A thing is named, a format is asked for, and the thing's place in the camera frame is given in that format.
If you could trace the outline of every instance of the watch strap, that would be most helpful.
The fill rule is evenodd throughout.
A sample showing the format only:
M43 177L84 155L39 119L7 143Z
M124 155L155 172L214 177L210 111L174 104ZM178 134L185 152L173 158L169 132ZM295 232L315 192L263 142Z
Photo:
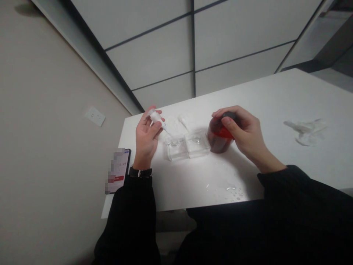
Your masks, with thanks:
M152 175L152 169L137 170L130 167L129 175L130 177L150 177Z

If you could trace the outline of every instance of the wall outlet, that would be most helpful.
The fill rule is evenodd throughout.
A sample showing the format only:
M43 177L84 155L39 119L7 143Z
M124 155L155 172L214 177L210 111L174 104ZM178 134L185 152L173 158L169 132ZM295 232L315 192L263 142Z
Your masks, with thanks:
M86 113L86 117L97 124L99 127L102 126L106 117L101 114L95 107L91 107Z

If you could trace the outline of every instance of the brown bottle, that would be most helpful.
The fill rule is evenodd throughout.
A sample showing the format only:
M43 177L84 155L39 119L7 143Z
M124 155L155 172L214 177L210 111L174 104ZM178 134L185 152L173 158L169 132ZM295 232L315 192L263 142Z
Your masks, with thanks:
M221 117L215 117L210 121L207 137L213 153L224 153L234 140L232 134L222 124L222 118L224 117L230 117L239 124L236 114L233 112L225 112Z

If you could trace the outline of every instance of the tissue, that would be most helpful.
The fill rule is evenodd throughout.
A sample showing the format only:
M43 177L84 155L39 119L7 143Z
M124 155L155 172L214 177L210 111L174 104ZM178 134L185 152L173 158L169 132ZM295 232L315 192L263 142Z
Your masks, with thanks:
M299 136L295 140L301 145L316 146L320 140L325 139L323 132L327 128L327 125L323 119L296 123L289 120L285 121L284 124L299 132Z

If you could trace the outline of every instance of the black jacket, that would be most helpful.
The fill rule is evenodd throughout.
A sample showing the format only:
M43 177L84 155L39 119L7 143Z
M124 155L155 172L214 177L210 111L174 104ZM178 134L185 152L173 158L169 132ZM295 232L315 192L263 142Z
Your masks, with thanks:
M258 174L263 200L188 209L197 228L175 264L351 263L353 198L296 166ZM152 178L127 177L113 198L94 264L160 264Z

